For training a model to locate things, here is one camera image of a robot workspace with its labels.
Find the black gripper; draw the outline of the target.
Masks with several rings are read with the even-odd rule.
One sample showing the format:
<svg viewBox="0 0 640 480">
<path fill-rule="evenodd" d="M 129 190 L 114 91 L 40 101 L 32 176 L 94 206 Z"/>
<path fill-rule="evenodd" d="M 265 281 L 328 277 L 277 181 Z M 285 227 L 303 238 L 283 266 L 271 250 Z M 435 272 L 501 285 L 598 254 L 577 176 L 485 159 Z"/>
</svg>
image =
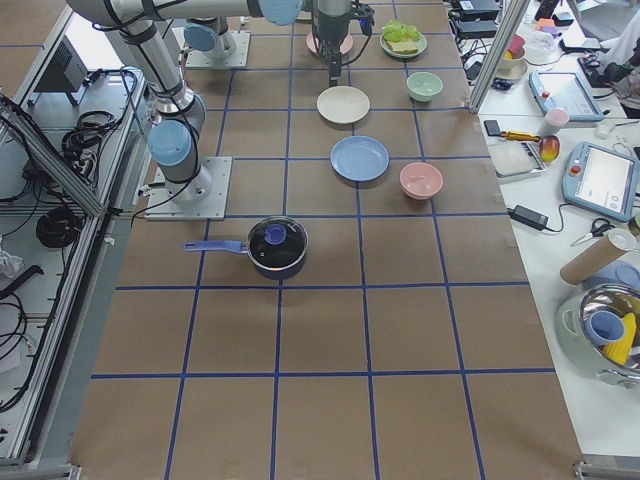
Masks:
<svg viewBox="0 0 640 480">
<path fill-rule="evenodd" d="M 375 10 L 361 1 L 313 0 L 311 3 L 312 32 L 316 39 L 327 43 L 329 85 L 336 86 L 341 77 L 340 44 L 349 31 L 351 21 L 372 26 Z"/>
</svg>

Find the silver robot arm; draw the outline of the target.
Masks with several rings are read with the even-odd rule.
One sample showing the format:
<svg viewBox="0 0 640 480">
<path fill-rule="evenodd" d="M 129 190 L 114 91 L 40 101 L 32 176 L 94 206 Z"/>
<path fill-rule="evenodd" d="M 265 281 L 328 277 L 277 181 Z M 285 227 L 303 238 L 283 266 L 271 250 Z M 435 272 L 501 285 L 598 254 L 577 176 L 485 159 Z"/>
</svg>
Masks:
<svg viewBox="0 0 640 480">
<path fill-rule="evenodd" d="M 249 15 L 265 18 L 284 26 L 296 21 L 302 11 L 311 14 L 312 42 L 328 69 L 329 85 L 335 87 L 341 78 L 342 45 L 349 33 L 350 23 L 358 22 L 361 33 L 372 36 L 375 10 L 359 1 L 249 1 Z M 189 19 L 183 30 L 186 44 L 193 50 L 222 59 L 233 55 L 235 38 L 229 31 L 225 15 Z"/>
<path fill-rule="evenodd" d="M 310 8 L 305 1 L 70 1 L 74 13 L 104 32 L 114 32 L 151 90 L 159 124 L 147 146 L 169 198 L 189 202 L 209 193 L 210 174 L 198 153 L 205 106 L 185 83 L 177 61 L 158 32 L 165 20 L 222 20 L 249 16 L 285 26 Z"/>
</svg>

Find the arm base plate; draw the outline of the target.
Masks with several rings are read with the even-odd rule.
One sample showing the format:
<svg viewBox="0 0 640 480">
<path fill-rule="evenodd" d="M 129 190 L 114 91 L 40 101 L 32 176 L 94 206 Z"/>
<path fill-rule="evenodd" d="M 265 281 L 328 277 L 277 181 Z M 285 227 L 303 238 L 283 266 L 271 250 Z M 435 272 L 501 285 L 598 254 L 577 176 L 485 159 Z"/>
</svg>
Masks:
<svg viewBox="0 0 640 480">
<path fill-rule="evenodd" d="M 165 180 L 159 167 L 144 218 L 150 221 L 223 220 L 226 213 L 233 158 L 204 157 L 198 176 L 187 187 Z"/>
<path fill-rule="evenodd" d="M 233 69 L 247 64 L 251 34 L 227 31 L 217 36 L 210 31 L 185 30 L 187 69 Z"/>
</svg>

